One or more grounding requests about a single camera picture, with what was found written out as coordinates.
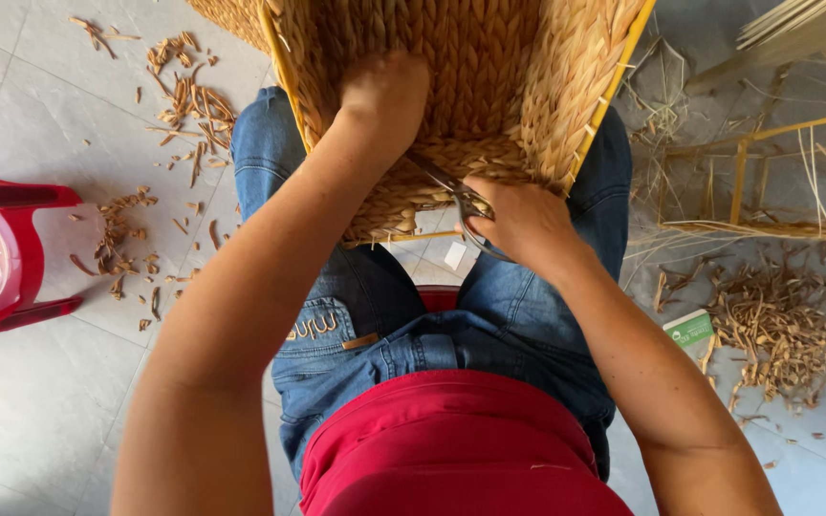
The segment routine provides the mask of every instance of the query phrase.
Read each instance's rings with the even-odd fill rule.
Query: green card
[[[709,314],[701,309],[662,326],[662,330],[681,347],[686,347],[713,335]]]

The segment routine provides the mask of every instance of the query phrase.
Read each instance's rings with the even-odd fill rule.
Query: blue jeans
[[[304,160],[282,89],[262,89],[241,114],[231,151],[247,219]],[[609,109],[566,204],[615,281],[627,245],[630,176],[626,131]],[[455,368],[508,376],[556,398],[583,425],[598,473],[608,479],[605,430],[614,402],[556,290],[519,264],[481,255],[457,309],[427,314],[384,247],[334,247],[272,361],[272,381],[283,397],[280,436],[296,479],[311,434],[351,399],[390,378]],[[359,345],[343,346],[357,339]]]

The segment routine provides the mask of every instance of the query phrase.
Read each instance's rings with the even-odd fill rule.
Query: scissors
[[[493,258],[502,260],[503,262],[510,262],[512,264],[515,263],[515,261],[509,256],[506,256],[501,252],[494,251],[487,245],[480,243],[480,240],[476,239],[474,232],[471,231],[469,226],[467,226],[467,217],[483,217],[489,218],[490,220],[495,220],[495,213],[493,212],[493,207],[489,205],[489,201],[487,201],[479,193],[476,193],[476,191],[470,186],[462,183],[451,174],[442,170],[442,167],[433,163],[429,160],[429,158],[426,158],[422,154],[414,152],[413,150],[408,150],[407,158],[416,163],[417,166],[419,166],[419,168],[429,175],[436,183],[440,184],[452,193],[452,196],[454,197],[454,204],[458,206],[458,213],[461,217],[461,229],[464,231],[467,240],[470,240],[474,245],[476,245],[477,249],[489,254]]]

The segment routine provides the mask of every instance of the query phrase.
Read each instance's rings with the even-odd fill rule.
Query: red shirt
[[[400,376],[337,410],[311,436],[299,484],[305,516],[631,515],[563,405],[460,369]]]

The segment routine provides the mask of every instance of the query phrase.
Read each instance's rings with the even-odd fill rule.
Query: woven fiber
[[[426,56],[432,73],[415,150],[458,177],[479,173],[540,183],[562,196],[616,86],[619,59],[638,37],[629,36],[630,24],[647,17],[654,2],[189,1],[235,34],[250,34],[251,43],[257,18],[250,9],[265,17],[276,72],[310,150],[338,109],[344,70],[367,53],[407,49]],[[344,237],[413,234],[417,211],[451,201],[402,159],[366,198]]]
[[[263,37],[260,22],[261,0],[186,0],[197,13],[265,54],[270,45]]]

